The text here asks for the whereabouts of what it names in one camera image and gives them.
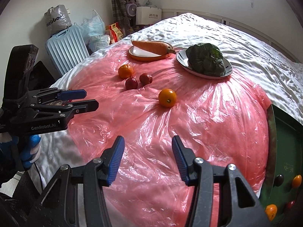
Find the blue gloved hand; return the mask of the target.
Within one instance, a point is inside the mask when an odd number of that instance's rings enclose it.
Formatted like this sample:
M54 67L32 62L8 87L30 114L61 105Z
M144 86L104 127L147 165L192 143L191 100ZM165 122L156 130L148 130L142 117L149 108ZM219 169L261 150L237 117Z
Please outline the blue gloved hand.
M29 170L39 159L40 141L40 135L17 137L1 133L1 162L19 172Z

